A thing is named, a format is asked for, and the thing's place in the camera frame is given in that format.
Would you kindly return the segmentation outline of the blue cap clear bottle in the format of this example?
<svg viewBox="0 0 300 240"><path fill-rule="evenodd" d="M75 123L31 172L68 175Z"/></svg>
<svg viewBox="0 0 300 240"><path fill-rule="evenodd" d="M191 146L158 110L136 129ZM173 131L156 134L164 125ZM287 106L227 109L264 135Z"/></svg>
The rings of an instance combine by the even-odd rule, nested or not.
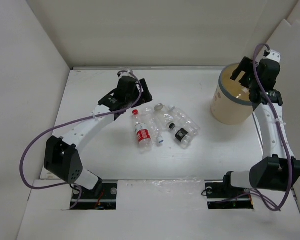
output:
<svg viewBox="0 0 300 240"><path fill-rule="evenodd" d="M158 146L161 145L164 142L164 138L162 136L161 125L154 113L154 110L150 107L144 108L142 110L142 116L150 131L151 138Z"/></svg>

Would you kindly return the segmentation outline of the red label plastic bottle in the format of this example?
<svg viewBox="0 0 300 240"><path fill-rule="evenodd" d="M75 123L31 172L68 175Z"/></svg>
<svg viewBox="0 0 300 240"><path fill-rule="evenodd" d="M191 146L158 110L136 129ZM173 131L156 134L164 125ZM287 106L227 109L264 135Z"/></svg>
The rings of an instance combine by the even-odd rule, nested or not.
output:
<svg viewBox="0 0 300 240"><path fill-rule="evenodd" d="M152 139L149 128L137 109L132 111L132 122L140 152L150 151L152 149Z"/></svg>

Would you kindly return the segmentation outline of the beige bin with grey rim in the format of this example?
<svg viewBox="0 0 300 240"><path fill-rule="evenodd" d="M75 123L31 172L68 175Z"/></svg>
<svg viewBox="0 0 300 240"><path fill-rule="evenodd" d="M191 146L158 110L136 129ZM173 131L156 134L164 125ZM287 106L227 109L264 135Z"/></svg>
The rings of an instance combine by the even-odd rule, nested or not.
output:
<svg viewBox="0 0 300 240"><path fill-rule="evenodd" d="M226 125L242 124L253 114L249 89L241 86L238 78L231 79L238 66L238 63L234 63L221 71L210 104L210 110L215 119Z"/></svg>

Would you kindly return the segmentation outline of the black label plastic bottle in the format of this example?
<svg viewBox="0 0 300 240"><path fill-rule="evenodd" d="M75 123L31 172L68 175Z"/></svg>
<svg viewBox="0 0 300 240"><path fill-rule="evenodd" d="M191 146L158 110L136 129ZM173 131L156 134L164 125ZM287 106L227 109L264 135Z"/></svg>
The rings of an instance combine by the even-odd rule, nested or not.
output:
<svg viewBox="0 0 300 240"><path fill-rule="evenodd" d="M187 149L191 145L194 137L184 127L174 122L169 122L166 127L181 148Z"/></svg>

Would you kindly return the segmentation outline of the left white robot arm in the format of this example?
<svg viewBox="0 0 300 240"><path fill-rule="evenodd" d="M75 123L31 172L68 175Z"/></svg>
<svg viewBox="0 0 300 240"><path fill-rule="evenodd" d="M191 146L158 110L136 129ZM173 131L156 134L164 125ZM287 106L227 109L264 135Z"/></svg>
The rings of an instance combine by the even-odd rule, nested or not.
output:
<svg viewBox="0 0 300 240"><path fill-rule="evenodd" d="M84 168L81 152L107 125L131 107L153 99L146 80L136 80L123 73L118 85L105 95L92 111L92 117L82 121L63 136L51 136L46 142L44 168L69 185L79 185L90 198L97 198L103 180Z"/></svg>

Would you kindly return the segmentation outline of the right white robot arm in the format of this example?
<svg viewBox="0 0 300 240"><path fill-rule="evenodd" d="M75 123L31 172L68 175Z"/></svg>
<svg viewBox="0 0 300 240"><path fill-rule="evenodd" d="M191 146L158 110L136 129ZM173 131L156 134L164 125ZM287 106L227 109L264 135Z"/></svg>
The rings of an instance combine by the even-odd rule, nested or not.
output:
<svg viewBox="0 0 300 240"><path fill-rule="evenodd" d="M300 177L300 160L295 158L286 136L283 122L283 98L275 84L281 66L278 59L263 58L257 67L252 59L244 57L233 71L235 81L244 72L239 83L249 90L254 115L261 132L263 157L249 171L228 172L221 191L233 197L239 189L264 189L284 192Z"/></svg>

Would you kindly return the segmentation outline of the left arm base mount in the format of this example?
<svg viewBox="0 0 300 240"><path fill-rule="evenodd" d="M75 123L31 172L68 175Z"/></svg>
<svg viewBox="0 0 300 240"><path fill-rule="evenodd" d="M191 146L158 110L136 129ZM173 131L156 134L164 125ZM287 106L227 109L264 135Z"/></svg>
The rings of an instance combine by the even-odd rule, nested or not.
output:
<svg viewBox="0 0 300 240"><path fill-rule="evenodd" d="M101 190L94 195L89 190L82 188L81 197L78 186L71 185L72 196L70 210L116 210L118 182L106 180L102 183Z"/></svg>

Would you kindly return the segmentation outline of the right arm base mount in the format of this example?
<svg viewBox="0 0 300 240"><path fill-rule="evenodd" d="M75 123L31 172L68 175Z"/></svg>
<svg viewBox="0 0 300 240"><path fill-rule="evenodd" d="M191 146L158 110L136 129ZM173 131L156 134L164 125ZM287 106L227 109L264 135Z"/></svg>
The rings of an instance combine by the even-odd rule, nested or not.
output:
<svg viewBox="0 0 300 240"><path fill-rule="evenodd" d="M201 195L207 199L209 210L253 210L250 192L245 188L233 187L230 177L225 175L219 180L205 180Z"/></svg>

